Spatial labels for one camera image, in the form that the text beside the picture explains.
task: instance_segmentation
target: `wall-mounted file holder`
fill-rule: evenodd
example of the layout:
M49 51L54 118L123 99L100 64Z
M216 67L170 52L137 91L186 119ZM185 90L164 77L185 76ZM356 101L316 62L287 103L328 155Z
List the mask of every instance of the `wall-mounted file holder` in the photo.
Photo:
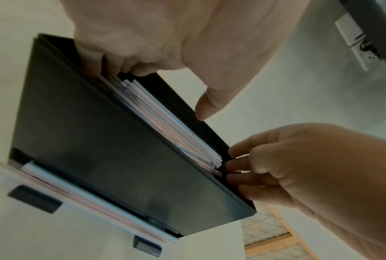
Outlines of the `wall-mounted file holder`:
M253 203L226 182L226 143L158 74L119 78L136 79L221 155L223 176L197 166L88 78L72 39L49 35L34 40L9 164L33 161L177 238L253 215Z

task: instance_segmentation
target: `hand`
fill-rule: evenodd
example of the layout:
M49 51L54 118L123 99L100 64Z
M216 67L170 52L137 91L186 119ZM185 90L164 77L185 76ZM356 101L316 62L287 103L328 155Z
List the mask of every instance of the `hand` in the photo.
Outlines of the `hand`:
M270 59L309 0L61 0L91 76L189 67L207 86L196 116L229 103Z
M369 259L386 259L386 141L325 124L284 126L229 150L233 186L296 207Z

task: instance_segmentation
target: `metal grid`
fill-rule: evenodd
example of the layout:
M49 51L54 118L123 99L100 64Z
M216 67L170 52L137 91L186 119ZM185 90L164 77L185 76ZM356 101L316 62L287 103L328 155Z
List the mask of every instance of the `metal grid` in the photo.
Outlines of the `metal grid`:
M244 245L251 245L289 233L264 205L254 203L257 214L241 221Z
M312 260L312 258L300 244L297 244L265 254L247 256L246 260Z

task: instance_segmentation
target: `wooden beam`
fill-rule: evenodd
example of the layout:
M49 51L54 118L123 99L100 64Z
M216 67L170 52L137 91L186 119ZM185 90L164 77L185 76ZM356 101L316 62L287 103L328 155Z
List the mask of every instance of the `wooden beam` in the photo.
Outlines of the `wooden beam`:
M287 223L287 221L285 221L281 216L280 214L277 212L277 210L272 207L272 206L266 206L270 211L271 213L273 213L273 215L283 224L283 226L290 232L290 234L293 235L293 237L298 241L298 243L304 247L304 249L306 250L306 252L311 256L311 258L313 260L320 260L318 258L318 256L313 253L313 251L308 247L307 243L304 242L303 239L300 238L300 236L292 229L292 227L290 226L290 224Z
M261 241L244 247L246 257L264 254L273 250L279 250L283 247L289 247L298 244L299 241L292 234L285 234L269 240Z

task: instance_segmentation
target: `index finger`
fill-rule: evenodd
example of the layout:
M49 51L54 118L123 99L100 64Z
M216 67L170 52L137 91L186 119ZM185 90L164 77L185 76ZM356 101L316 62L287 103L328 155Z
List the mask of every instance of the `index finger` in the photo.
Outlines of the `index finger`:
M282 129L283 127L279 127L261 132L259 134L254 134L230 147L228 154L233 158L237 158L239 156L249 154L250 151L256 146L268 143L276 143L278 142L278 138Z

